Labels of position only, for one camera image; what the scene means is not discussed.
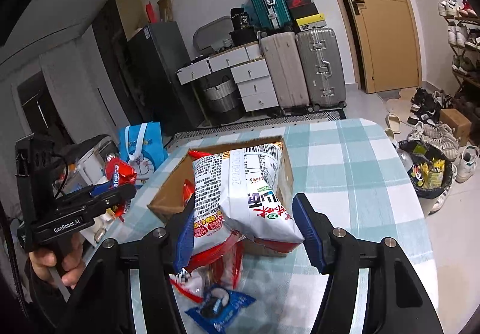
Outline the red white snack packet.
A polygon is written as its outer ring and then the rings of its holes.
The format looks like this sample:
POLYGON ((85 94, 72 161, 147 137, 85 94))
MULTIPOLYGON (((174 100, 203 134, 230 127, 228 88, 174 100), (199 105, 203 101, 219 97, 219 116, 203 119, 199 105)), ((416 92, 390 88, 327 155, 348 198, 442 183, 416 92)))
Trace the red white snack packet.
POLYGON ((227 185, 230 153, 191 150, 193 181, 184 182, 186 200, 194 195, 193 253, 186 270, 208 266, 230 252, 242 235, 225 225, 221 191, 227 185))

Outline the small blue Oreo packet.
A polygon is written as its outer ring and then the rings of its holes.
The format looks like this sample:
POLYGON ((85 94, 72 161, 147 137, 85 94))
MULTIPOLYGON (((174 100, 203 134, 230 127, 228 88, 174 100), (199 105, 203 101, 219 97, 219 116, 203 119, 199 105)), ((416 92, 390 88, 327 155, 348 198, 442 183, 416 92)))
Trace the small blue Oreo packet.
POLYGON ((200 305, 185 313, 206 333, 225 333, 241 309, 255 302, 252 296, 214 284, 205 292, 200 305))

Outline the white noodle snack bag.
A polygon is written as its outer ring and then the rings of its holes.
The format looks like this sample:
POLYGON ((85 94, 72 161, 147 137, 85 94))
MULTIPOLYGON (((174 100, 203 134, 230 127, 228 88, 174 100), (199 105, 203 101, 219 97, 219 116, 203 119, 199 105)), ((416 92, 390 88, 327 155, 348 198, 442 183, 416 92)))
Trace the white noodle snack bag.
POLYGON ((304 238, 292 214, 293 174, 282 140, 229 151, 228 182, 221 191, 225 225, 258 255, 285 255, 304 238))

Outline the small red Oreo packet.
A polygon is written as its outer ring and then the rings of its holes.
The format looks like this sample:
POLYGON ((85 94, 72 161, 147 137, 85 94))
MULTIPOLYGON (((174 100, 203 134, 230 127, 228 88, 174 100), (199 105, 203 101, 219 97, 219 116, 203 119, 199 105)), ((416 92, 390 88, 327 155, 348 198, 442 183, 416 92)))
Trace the small red Oreo packet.
POLYGON ((106 160, 105 175, 112 187, 119 187, 124 184, 135 185, 137 171, 118 157, 110 155, 106 160))

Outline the white electric kettle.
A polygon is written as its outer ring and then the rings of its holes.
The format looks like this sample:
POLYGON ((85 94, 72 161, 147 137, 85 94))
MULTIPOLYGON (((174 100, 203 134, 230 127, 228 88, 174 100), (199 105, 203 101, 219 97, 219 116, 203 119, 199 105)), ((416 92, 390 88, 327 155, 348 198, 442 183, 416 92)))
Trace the white electric kettle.
POLYGON ((105 184, 105 162, 98 152, 90 149, 75 164, 75 170, 69 173, 64 192, 72 193, 89 185, 105 184))

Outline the SF Express cardboard box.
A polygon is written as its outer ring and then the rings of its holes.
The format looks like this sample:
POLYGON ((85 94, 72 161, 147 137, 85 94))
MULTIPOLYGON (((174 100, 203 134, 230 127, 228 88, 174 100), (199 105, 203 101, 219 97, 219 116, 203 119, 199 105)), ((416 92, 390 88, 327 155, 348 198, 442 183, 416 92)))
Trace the SF Express cardboard box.
POLYGON ((189 147, 148 207, 166 222, 194 200, 191 268, 241 242, 249 254, 284 256, 304 240, 291 213, 293 185, 280 136, 189 147))

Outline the plaid teal tablecloth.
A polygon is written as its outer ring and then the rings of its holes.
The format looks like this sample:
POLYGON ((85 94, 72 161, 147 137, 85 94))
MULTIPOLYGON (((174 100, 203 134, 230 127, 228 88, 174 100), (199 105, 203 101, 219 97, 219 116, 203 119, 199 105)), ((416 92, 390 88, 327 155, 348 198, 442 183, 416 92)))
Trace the plaid teal tablecloth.
MULTIPOLYGON (((221 132, 173 147, 166 162, 137 193, 128 213, 114 221, 107 235, 120 242, 135 241, 160 226, 149 204, 189 148, 270 136, 281 136, 286 143, 295 193, 304 193, 333 225, 361 240, 396 239, 431 302, 438 302, 437 269, 421 204, 383 128, 368 119, 221 132)), ((285 257, 245 257, 239 289, 255 302, 241 311, 229 331, 310 332, 326 281, 301 247, 285 257)))

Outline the woven laundry basket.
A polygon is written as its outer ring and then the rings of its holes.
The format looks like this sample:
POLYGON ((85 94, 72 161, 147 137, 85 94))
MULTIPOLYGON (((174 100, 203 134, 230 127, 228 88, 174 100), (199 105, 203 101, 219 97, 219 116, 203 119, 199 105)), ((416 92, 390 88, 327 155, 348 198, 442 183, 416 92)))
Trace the woven laundry basket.
POLYGON ((238 88, 230 77, 224 75, 219 84, 209 84, 203 93, 211 115, 218 124, 233 123, 241 118, 238 88))

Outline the white drawer desk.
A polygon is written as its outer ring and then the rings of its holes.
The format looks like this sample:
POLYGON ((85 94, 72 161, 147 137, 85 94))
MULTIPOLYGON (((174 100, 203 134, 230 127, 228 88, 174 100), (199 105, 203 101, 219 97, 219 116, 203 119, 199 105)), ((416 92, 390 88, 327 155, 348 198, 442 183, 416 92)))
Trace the white drawer desk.
POLYGON ((177 70, 181 85, 229 70, 247 112, 279 106, 268 65, 258 42, 230 48, 177 70))

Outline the small brown cardboard box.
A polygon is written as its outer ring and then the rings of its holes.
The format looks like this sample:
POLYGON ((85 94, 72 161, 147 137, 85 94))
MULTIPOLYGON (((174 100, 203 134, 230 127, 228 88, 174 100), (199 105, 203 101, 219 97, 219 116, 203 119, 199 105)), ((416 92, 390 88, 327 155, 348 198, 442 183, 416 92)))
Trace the small brown cardboard box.
POLYGON ((450 126, 453 135, 459 141, 459 146, 466 146, 472 126, 470 120, 457 109, 441 109, 439 119, 450 126))

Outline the beige hard suitcase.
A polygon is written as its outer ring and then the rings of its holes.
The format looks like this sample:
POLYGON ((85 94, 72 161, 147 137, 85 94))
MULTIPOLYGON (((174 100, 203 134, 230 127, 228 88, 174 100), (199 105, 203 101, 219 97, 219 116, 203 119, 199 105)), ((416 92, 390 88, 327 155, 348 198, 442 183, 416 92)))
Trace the beige hard suitcase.
POLYGON ((282 109, 310 104, 295 33, 287 31, 261 38, 259 45, 266 60, 277 100, 282 109))

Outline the teal hard suitcase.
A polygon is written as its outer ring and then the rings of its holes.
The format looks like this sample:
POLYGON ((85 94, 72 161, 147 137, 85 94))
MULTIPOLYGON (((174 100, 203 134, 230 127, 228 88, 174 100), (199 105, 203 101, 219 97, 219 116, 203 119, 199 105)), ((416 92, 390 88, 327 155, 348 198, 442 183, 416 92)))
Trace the teal hard suitcase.
POLYGON ((264 30, 290 31, 292 19, 285 0, 250 0, 264 30))

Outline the stacked shoe boxes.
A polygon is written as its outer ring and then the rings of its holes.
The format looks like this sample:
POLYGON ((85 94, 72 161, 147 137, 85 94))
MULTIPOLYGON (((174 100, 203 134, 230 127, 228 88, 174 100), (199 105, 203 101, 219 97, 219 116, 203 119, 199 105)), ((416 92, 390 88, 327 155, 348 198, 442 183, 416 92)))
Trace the stacked shoe boxes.
POLYGON ((313 0, 285 0, 289 15, 292 19, 292 28, 295 33, 299 33, 297 19, 318 14, 319 11, 313 0))

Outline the wooden door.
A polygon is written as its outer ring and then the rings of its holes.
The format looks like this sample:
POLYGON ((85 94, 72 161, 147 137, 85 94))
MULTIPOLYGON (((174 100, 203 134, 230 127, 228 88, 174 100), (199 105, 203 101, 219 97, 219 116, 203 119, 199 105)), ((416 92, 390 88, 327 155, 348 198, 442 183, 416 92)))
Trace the wooden door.
POLYGON ((420 53, 409 0, 347 0, 355 22, 367 93, 420 83, 420 53))

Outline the wooden shoe rack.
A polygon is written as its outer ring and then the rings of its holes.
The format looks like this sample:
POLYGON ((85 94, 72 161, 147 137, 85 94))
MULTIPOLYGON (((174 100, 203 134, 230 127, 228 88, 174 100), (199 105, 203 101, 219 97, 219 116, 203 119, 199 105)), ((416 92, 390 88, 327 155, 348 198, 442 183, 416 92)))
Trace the wooden shoe rack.
POLYGON ((438 11, 447 23, 451 73, 458 84, 448 106, 469 122, 463 138, 479 144, 479 13, 467 0, 442 0, 438 11))

